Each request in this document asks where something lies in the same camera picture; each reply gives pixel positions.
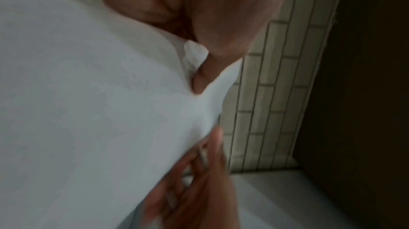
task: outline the white sheet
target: white sheet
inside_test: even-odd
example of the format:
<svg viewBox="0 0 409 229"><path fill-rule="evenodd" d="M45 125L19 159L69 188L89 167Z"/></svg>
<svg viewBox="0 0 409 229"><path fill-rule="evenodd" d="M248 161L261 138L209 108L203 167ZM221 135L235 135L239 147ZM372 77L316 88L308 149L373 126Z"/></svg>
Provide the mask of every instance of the white sheet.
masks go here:
<svg viewBox="0 0 409 229"><path fill-rule="evenodd" d="M239 71L76 0L0 0L0 228L113 229L209 133Z"/></svg>

